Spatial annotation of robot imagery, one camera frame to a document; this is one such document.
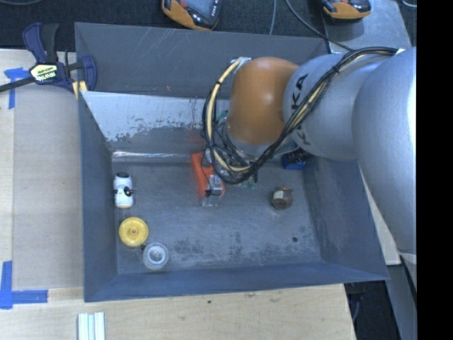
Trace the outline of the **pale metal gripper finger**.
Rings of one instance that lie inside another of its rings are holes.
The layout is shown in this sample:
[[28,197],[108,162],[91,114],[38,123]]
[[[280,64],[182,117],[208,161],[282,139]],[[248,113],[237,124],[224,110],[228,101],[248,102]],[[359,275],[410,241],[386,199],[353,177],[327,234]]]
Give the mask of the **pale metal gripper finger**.
[[225,187],[221,178],[216,174],[211,174],[202,192],[202,206],[212,207],[218,205],[224,192]]

